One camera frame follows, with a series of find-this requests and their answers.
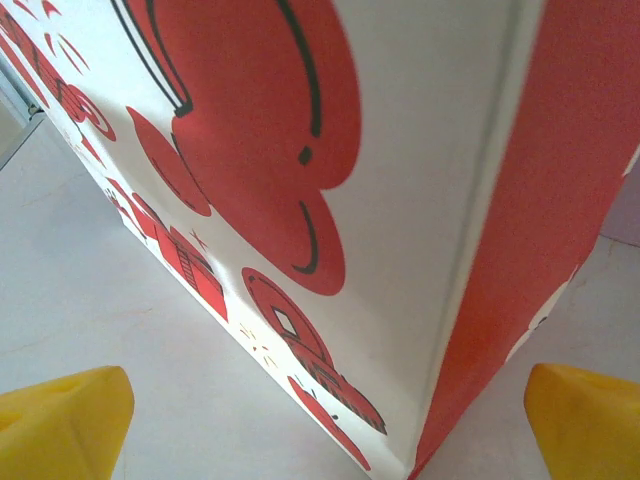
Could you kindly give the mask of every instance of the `yellow plastic object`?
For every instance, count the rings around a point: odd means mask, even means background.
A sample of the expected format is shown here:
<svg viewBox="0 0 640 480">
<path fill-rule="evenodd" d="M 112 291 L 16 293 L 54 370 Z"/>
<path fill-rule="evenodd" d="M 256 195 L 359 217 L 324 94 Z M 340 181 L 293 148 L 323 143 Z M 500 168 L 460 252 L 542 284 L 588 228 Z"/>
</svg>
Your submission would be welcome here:
<svg viewBox="0 0 640 480">
<path fill-rule="evenodd" d="M 640 479 L 640 385 L 541 364 L 524 404 L 553 480 Z"/>
<path fill-rule="evenodd" d="M 107 480 L 132 415 L 120 367 L 0 395 L 0 479 Z"/>
</svg>

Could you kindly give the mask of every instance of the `white floor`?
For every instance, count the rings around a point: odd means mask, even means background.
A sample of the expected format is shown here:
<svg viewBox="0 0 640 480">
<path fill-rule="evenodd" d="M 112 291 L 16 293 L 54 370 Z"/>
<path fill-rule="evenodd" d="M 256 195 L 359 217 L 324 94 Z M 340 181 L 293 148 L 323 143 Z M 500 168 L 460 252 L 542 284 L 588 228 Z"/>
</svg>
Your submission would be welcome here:
<svg viewBox="0 0 640 480">
<path fill-rule="evenodd" d="M 41 124 L 0 173 L 0 391 L 122 365 L 136 411 L 116 480 L 365 479 L 125 230 L 52 131 Z M 548 479 L 522 407 L 528 372 L 563 362 L 640 382 L 638 285 L 640 249 L 601 239 L 421 480 Z"/>
</svg>

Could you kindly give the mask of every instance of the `red and white paper bag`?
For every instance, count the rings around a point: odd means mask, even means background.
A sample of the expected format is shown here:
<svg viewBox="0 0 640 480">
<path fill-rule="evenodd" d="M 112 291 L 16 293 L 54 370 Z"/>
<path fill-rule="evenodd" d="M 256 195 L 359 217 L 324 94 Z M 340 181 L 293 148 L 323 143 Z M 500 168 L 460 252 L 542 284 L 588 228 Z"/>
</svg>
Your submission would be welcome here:
<svg viewBox="0 0 640 480">
<path fill-rule="evenodd" d="M 640 142 L 638 25 L 632 1 L 0 1 L 125 225 L 374 479 L 417 474 L 589 254 Z"/>
</svg>

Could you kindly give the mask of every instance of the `gray floor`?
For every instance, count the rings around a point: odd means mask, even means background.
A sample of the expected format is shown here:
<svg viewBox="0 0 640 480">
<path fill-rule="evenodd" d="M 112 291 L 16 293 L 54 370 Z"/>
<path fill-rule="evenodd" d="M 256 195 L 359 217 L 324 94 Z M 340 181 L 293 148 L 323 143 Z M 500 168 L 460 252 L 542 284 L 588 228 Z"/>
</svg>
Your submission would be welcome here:
<svg viewBox="0 0 640 480">
<path fill-rule="evenodd" d="M 114 479 L 366 478 L 121 225 L 48 121 L 0 174 L 0 223 L 0 391 L 122 365 L 136 411 Z M 601 239 L 420 478 L 548 479 L 528 372 L 640 381 L 639 284 L 640 250 Z"/>
</svg>

